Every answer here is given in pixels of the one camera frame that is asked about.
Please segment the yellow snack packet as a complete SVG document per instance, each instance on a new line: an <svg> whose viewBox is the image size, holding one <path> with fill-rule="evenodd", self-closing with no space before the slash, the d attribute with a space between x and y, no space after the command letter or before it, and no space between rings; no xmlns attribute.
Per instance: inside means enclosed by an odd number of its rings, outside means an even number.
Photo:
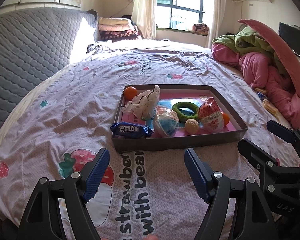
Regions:
<svg viewBox="0 0 300 240"><path fill-rule="evenodd" d="M278 113L277 108L274 107L268 99L264 99L264 100L262 101L262 105L263 105L263 107L264 107L269 113L271 113L273 116L277 116L277 113Z"/></svg>

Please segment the pink crumpled duvet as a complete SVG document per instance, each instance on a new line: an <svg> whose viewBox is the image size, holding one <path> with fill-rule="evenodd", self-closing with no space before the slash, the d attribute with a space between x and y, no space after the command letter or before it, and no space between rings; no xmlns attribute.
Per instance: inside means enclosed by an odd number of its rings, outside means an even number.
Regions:
<svg viewBox="0 0 300 240"><path fill-rule="evenodd" d="M281 75L267 55L250 52L243 56L228 47L211 46L213 58L238 69L252 89L266 91L268 100L279 110L293 128L300 129L300 62L288 44L273 29L257 20L239 20L257 31L275 50L286 71Z"/></svg>

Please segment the blue small wrapper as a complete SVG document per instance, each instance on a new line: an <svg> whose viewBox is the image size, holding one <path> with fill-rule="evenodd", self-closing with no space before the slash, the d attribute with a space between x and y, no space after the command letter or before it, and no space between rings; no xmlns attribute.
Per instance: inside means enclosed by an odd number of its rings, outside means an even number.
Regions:
<svg viewBox="0 0 300 240"><path fill-rule="evenodd" d="M258 95L258 97L260 98L260 100L261 100L262 102L263 102L264 100L267 100L267 97L266 97L263 93L258 92L257 95Z"/></svg>

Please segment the orange fruit right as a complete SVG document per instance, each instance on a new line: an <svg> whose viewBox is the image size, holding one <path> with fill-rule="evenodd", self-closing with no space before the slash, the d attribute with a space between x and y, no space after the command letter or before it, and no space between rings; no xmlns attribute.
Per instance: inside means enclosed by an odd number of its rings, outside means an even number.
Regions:
<svg viewBox="0 0 300 240"><path fill-rule="evenodd" d="M223 117L224 126L227 126L228 123L230 122L230 117L224 112L222 112L222 117Z"/></svg>

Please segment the red white egg toy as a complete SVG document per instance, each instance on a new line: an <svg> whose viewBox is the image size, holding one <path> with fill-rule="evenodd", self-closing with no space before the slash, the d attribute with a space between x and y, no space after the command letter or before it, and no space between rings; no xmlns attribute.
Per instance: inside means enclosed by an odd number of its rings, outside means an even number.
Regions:
<svg viewBox="0 0 300 240"><path fill-rule="evenodd" d="M207 98L198 111L200 123L209 133L219 133L223 130L224 120L217 102L213 97Z"/></svg>

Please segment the yellow small ball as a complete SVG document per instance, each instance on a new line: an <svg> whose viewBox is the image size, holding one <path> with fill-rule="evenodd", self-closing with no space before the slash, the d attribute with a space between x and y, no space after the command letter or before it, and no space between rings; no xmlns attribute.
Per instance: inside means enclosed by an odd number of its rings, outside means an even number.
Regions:
<svg viewBox="0 0 300 240"><path fill-rule="evenodd" d="M199 130L199 123L195 119L188 119L185 122L185 131L189 133L190 135L194 135Z"/></svg>

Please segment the green blanket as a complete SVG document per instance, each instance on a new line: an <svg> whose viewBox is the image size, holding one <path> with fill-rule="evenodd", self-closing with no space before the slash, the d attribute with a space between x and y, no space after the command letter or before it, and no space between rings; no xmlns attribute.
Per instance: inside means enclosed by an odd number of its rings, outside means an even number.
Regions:
<svg viewBox="0 0 300 240"><path fill-rule="evenodd" d="M250 52L258 52L267 55L274 61L275 66L281 75L288 75L288 72L281 63L275 50L257 31L249 26L244 27L235 35L222 35L215 38L212 45L217 44L228 47L232 52L239 53L240 56Z"/></svg>

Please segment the blue snack packet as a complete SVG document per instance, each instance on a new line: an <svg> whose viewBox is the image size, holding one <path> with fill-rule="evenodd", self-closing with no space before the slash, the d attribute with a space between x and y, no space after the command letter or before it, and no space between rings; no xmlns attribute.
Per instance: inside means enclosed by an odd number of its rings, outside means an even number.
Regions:
<svg viewBox="0 0 300 240"><path fill-rule="evenodd" d="M110 131L114 135L122 136L130 139L149 138L153 135L153 130L149 126L133 124L129 122L113 123Z"/></svg>

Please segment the dark cardboard tray pink inside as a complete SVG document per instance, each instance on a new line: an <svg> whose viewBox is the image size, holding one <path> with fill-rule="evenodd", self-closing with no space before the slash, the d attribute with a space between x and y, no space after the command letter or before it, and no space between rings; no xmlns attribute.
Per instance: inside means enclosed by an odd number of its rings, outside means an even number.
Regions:
<svg viewBox="0 0 300 240"><path fill-rule="evenodd" d="M111 139L117 152L129 151L164 151L168 149L185 149L189 147L202 147L239 141L245 135L248 127L227 102L227 100L212 86L207 85L180 85L160 84L161 94L159 105L171 107L179 101L189 101L200 106L206 97L213 97L221 111L230 118L229 123L219 133L209 133L200 126L197 134L190 135L180 124L172 137L162 137L155 132L149 138L128 139L112 135Z"/></svg>

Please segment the white crumpled plastic bag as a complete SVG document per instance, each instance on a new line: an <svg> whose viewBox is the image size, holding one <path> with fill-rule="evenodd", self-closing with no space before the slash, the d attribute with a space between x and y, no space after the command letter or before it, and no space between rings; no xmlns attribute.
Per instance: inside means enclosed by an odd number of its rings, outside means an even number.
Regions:
<svg viewBox="0 0 300 240"><path fill-rule="evenodd" d="M131 101L128 101L125 105L121 106L121 112L124 114L133 114L141 120L153 119L160 94L160 87L155 85L152 90L146 90L140 93Z"/></svg>

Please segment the white curtain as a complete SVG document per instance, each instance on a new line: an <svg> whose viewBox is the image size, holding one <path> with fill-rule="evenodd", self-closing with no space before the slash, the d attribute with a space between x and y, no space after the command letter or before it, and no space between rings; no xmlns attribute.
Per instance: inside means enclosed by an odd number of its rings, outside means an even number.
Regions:
<svg viewBox="0 0 300 240"><path fill-rule="evenodd" d="M136 23L143 38L156 37L155 10L157 0L130 0L133 2L132 21Z"/></svg>
<svg viewBox="0 0 300 240"><path fill-rule="evenodd" d="M225 14L226 0L204 0L206 24L209 28L206 47L211 48L212 41L219 35L219 29Z"/></svg>

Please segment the grey quilted headboard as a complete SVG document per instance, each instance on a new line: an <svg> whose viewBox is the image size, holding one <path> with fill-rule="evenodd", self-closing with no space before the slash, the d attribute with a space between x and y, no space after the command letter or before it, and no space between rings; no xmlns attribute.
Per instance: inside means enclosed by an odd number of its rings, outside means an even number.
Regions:
<svg viewBox="0 0 300 240"><path fill-rule="evenodd" d="M81 61L97 41L98 13L27 8L0 15L0 129L40 83Z"/></svg>

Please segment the stack of folded blankets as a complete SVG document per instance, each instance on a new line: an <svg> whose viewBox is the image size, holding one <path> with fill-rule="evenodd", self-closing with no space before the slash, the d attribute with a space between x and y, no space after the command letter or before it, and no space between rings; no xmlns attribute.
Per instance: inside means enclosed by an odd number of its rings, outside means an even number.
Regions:
<svg viewBox="0 0 300 240"><path fill-rule="evenodd" d="M103 41L141 40L143 39L138 26L129 18L98 19L98 31Z"/></svg>

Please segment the black wall television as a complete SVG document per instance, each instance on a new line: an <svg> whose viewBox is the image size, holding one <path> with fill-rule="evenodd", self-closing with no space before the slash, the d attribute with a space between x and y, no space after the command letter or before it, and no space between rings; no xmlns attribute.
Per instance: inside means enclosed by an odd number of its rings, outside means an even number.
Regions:
<svg viewBox="0 0 300 240"><path fill-rule="evenodd" d="M288 44L293 53L300 57L300 28L280 22L279 36Z"/></svg>

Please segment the window with dark frame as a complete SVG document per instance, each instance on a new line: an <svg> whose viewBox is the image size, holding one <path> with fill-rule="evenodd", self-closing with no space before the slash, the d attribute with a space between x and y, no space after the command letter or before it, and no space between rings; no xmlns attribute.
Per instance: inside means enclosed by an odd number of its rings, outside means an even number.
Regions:
<svg viewBox="0 0 300 240"><path fill-rule="evenodd" d="M191 31L204 13L204 0L157 0L155 23L158 28Z"/></svg>

